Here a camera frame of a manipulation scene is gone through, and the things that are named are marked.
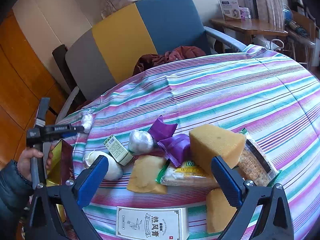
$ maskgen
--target wooden cabinet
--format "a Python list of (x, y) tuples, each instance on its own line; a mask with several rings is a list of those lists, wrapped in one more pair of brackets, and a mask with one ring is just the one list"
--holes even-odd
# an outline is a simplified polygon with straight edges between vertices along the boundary
[(41, 97), (50, 97), (54, 124), (67, 94), (43, 66), (11, 11), (0, 25), (0, 169), (18, 160), (26, 145), (26, 130), (34, 124)]

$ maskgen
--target striped tablecloth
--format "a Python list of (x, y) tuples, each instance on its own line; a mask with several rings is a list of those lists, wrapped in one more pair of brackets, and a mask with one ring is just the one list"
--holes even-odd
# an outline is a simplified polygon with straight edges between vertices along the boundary
[[(320, 214), (320, 83), (305, 68), (277, 52), (249, 45), (241, 53), (210, 55), (154, 67), (107, 91), (62, 123), (79, 124), (94, 115), (89, 135), (74, 145), (74, 171), (82, 171), (84, 153), (106, 151), (114, 134), (128, 145), (133, 129), (147, 131), (156, 118), (178, 123), (175, 135), (212, 123), (239, 132), (247, 128), (278, 170), (295, 239), (302, 239)], [(162, 152), (154, 155), (163, 156)], [(83, 210), (103, 239), (115, 239), (116, 206), (188, 207), (189, 239), (216, 239), (206, 232), (205, 197), (210, 188), (168, 187), (167, 195), (126, 190), (133, 161), (119, 181), (103, 181)], [(242, 239), (249, 239), (257, 208)]]

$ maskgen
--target brown garment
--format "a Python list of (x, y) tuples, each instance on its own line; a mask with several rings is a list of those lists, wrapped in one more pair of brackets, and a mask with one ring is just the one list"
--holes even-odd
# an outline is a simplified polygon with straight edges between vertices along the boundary
[(206, 56), (202, 49), (194, 46), (180, 46), (173, 51), (167, 51), (164, 55), (146, 54), (139, 58), (133, 70), (133, 76), (149, 68), (181, 59)]

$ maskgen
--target silver bolt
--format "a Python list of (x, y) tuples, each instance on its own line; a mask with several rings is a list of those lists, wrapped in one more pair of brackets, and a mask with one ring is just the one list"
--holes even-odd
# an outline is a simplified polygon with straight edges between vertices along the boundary
[(68, 179), (68, 180), (66, 181), (66, 185), (67, 185), (67, 186), (71, 186), (71, 185), (73, 185), (73, 184), (74, 184), (73, 179)]
[(283, 189), (283, 186), (280, 183), (276, 183), (276, 188), (277, 189)]
[(43, 183), (42, 182), (38, 183), (37, 188), (43, 188)]
[(252, 187), (254, 185), (253, 181), (252, 180), (246, 180), (245, 181), (245, 184), (249, 187)]

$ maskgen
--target human hand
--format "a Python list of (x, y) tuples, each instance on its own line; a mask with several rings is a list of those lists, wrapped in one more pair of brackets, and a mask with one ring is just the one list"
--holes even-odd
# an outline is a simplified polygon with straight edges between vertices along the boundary
[[(47, 170), (49, 170), (50, 166), (51, 166), (51, 159), (53, 158), (53, 153), (51, 151), (53, 150), (53, 148), (54, 148), (54, 146), (50, 147), (50, 152), (48, 155), (47, 164), (45, 166), (45, 168)], [(21, 173), (21, 175), (23, 177), (25, 177), (29, 181), (32, 181), (31, 171), (30, 171), (30, 167), (31, 167), (30, 159), (32, 157), (41, 158), (41, 157), (43, 157), (43, 153), (38, 151), (35, 148), (27, 147), (21, 153), (19, 160), (18, 160), (18, 164), (17, 164), (18, 171)]]

